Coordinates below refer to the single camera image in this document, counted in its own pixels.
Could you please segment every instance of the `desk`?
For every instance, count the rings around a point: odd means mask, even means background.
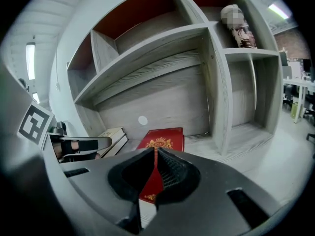
[[[294,119],[294,123],[297,123],[299,116],[302,117],[300,115],[300,111],[301,111],[301,107],[304,106],[304,102],[305,102],[305,95],[307,93],[307,90],[315,92],[315,83],[312,83],[310,81],[304,81],[304,80],[290,80],[290,79],[283,79],[283,83],[284,84],[291,84],[291,85],[296,85],[300,87],[299,90],[299,100],[297,103],[297,111],[296,111],[296,115],[295,115],[295,119]]]

